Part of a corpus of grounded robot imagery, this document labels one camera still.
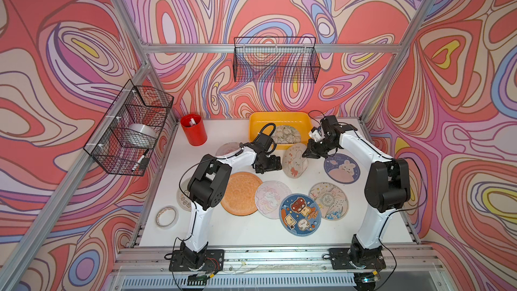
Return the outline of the pink rainbow horse coaster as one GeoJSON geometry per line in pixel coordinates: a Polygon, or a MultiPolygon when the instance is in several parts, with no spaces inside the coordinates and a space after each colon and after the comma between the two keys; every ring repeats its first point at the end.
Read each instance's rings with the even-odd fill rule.
{"type": "Polygon", "coordinates": [[[215,153],[215,156],[216,157],[221,157],[221,156],[225,156],[227,154],[235,154],[237,151],[239,151],[240,149],[240,144],[238,142],[229,142],[229,143],[226,143],[224,145],[221,145],[216,153],[215,153]]]}

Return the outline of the pink bunny coaster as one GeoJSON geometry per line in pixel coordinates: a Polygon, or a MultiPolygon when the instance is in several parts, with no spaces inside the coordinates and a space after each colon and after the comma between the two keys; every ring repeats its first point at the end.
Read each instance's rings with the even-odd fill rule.
{"type": "Polygon", "coordinates": [[[297,179],[308,168],[308,159],[303,156],[306,145],[297,143],[289,147],[281,158],[284,173],[292,179],[297,179]]]}

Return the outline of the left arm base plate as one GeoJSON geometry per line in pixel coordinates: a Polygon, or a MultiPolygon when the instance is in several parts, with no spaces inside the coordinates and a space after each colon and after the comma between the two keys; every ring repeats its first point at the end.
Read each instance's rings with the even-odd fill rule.
{"type": "Polygon", "coordinates": [[[223,269],[225,250],[208,249],[200,253],[175,250],[169,264],[170,272],[218,272],[223,269]]]}

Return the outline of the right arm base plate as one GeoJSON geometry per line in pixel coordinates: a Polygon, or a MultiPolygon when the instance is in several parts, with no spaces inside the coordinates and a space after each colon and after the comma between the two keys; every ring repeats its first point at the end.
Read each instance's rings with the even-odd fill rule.
{"type": "Polygon", "coordinates": [[[330,248],[330,261],[333,269],[382,270],[386,263],[382,255],[382,247],[362,249],[359,245],[350,248],[330,248]]]}

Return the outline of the green floral bear coaster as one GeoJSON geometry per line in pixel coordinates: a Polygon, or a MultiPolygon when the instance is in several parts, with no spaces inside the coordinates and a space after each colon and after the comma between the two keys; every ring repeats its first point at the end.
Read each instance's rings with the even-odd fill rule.
{"type": "Polygon", "coordinates": [[[280,145],[297,144],[301,142],[300,132],[289,125],[278,125],[271,137],[276,144],[280,145]]]}

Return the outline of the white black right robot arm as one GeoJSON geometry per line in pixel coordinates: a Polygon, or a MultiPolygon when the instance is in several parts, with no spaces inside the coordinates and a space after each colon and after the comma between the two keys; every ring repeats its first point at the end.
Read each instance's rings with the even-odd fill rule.
{"type": "Polygon", "coordinates": [[[325,116],[319,127],[309,133],[305,158],[328,158],[329,152],[345,149],[369,170],[364,188],[368,208],[352,249],[372,252],[382,249],[383,230],[390,217],[400,210],[411,196],[409,165],[380,151],[361,136],[353,125],[341,123],[335,116],[325,116]]]}

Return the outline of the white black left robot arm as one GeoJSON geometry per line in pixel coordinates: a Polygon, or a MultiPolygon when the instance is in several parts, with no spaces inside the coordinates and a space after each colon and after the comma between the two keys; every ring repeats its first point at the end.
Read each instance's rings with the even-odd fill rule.
{"type": "Polygon", "coordinates": [[[208,245],[212,210],[223,199],[233,170],[252,167],[258,174],[280,171],[281,159],[273,155],[276,143],[270,135],[260,133],[251,142],[223,156],[206,154],[188,182],[191,221],[182,246],[199,253],[208,245]]]}

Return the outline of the purple space bunny coaster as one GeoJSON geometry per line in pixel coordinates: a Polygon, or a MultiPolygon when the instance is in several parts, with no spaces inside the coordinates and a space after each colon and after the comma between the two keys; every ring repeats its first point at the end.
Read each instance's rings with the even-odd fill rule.
{"type": "Polygon", "coordinates": [[[361,169],[350,156],[336,153],[324,161],[324,171],[334,181],[341,184],[352,184],[359,180],[361,169]]]}

